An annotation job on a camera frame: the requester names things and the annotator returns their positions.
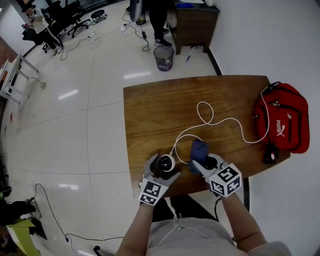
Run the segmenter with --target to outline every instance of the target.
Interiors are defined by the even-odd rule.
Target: person's arm
[[[222,198],[238,249],[250,250],[267,243],[255,219],[248,212],[236,193]]]
[[[142,203],[126,232],[116,256],[145,256],[148,249],[154,207]]]

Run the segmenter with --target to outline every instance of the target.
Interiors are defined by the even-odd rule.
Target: puma logo
[[[285,130],[286,126],[285,125],[281,125],[280,120],[276,121],[276,132],[278,133],[277,136],[282,135],[284,137],[284,130]]]

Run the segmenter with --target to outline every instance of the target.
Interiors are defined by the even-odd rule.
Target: person
[[[63,43],[60,39],[52,34],[49,29],[45,16],[40,9],[35,9],[36,6],[28,2],[25,4],[22,12],[24,12],[29,19],[29,24],[22,25],[24,28],[32,28],[37,34],[37,39],[44,41],[53,50],[53,56],[61,53],[63,50]]]
[[[150,0],[149,18],[154,29],[154,39],[157,46],[171,47],[172,44],[164,39],[164,34],[169,33],[169,29],[164,28],[167,21],[168,0]]]
[[[41,213],[36,201],[14,201],[7,203],[0,200],[0,226],[13,224],[18,218],[25,214],[32,214],[37,219],[41,219]]]
[[[116,256],[290,256],[279,241],[268,243],[255,219],[233,193],[222,197],[234,241],[227,230],[189,195],[141,203]]]

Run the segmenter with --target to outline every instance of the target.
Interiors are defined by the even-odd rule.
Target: black pants
[[[216,221],[206,209],[193,200],[189,195],[179,195],[170,197],[171,206],[174,208],[175,214],[178,218],[198,218],[210,219]],[[166,200],[161,198],[153,209],[152,222],[160,222],[165,220],[172,220],[174,214],[170,210]]]
[[[40,40],[44,41],[51,49],[55,49],[56,46],[63,46],[61,40],[55,36],[53,37],[46,29],[41,31],[38,35]]]
[[[154,38],[161,40],[164,38],[164,25],[167,20],[168,0],[150,0],[149,18],[154,29]]]

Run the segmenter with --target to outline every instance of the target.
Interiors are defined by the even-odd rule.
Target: white tile floor
[[[1,126],[2,151],[13,188],[8,200],[32,197],[35,184],[40,183],[64,232],[92,239],[123,236],[139,205],[133,200],[130,182],[123,88],[160,80],[215,75],[202,47],[193,52],[188,63],[190,48],[184,47],[180,55],[174,56],[171,71],[159,71],[153,55],[155,47],[149,20],[143,29],[150,52],[142,52],[145,42],[132,33],[132,28],[123,33],[131,33],[128,36],[117,30],[124,23],[121,17],[128,5],[129,1],[123,1],[104,7],[107,19],[77,32],[74,39],[62,35],[67,51],[97,30],[104,34],[98,48],[93,48],[93,40],[81,41],[64,61],[60,60],[60,55],[45,54],[40,47],[33,50],[27,59],[39,73],[35,74],[25,65],[22,70],[45,81],[47,87],[42,90],[35,81],[26,83],[19,75],[15,86],[31,91],[30,97],[20,106],[8,102]],[[170,34],[165,38],[173,42]],[[196,193],[192,197],[213,213],[215,197],[210,192]],[[36,201],[48,237],[47,241],[33,237],[41,255],[74,255],[40,187]],[[228,225],[221,204],[218,215],[221,223]],[[95,245],[114,254],[121,239],[99,242],[72,237],[71,241],[76,254],[84,256],[93,255]]]

